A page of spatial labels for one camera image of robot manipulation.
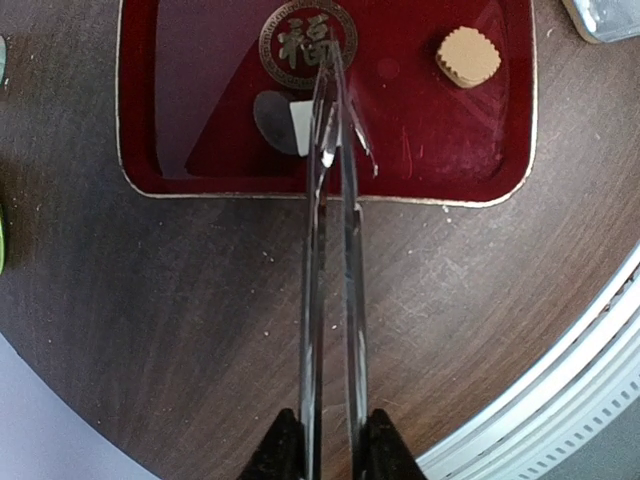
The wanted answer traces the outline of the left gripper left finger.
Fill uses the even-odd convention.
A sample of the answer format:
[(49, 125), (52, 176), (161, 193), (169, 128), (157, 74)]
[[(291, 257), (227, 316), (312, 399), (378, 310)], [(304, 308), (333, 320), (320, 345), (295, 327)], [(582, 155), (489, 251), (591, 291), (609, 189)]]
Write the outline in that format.
[(242, 480), (302, 478), (302, 426), (290, 408), (282, 409), (242, 470)]

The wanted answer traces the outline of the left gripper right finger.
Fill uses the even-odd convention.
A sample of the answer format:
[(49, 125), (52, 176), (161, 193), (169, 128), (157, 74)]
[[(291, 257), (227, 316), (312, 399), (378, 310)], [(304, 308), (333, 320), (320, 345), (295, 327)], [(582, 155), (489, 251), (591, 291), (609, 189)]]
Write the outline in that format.
[(364, 479), (427, 479), (385, 410), (371, 412), (364, 439)]

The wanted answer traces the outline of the dark red lacquer tray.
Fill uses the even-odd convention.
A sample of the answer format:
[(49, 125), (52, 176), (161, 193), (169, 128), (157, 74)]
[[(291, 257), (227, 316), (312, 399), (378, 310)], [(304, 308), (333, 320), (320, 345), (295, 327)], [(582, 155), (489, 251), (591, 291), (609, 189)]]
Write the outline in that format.
[(124, 1), (122, 171), (155, 198), (300, 197), (341, 153), (358, 194), (482, 208), (529, 176), (529, 1)]

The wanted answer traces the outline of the black tongs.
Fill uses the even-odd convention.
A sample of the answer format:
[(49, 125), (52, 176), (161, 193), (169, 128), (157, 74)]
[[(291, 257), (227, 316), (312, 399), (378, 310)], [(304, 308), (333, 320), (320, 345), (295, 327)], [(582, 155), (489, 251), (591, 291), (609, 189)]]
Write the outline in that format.
[(363, 209), (359, 199), (356, 116), (343, 53), (330, 35), (313, 89), (303, 237), (298, 418), (302, 478), (322, 476), (326, 306), (338, 261), (342, 275), (346, 431), (350, 477), (363, 479), (369, 417)]

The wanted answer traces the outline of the brown round chocolate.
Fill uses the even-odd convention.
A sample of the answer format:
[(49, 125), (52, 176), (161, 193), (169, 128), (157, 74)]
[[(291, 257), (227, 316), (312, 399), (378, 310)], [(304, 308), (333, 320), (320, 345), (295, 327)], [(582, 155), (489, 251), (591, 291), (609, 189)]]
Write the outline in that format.
[(483, 33), (461, 26), (450, 32), (436, 52), (442, 72), (458, 87), (474, 88), (499, 70), (500, 52)]

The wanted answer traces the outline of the beige illustrated tin lid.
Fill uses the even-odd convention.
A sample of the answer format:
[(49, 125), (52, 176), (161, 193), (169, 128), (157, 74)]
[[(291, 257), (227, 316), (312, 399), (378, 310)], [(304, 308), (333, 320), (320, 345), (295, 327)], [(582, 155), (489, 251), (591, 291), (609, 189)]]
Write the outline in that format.
[(639, 0), (563, 0), (580, 36), (587, 42), (612, 43), (639, 36)]

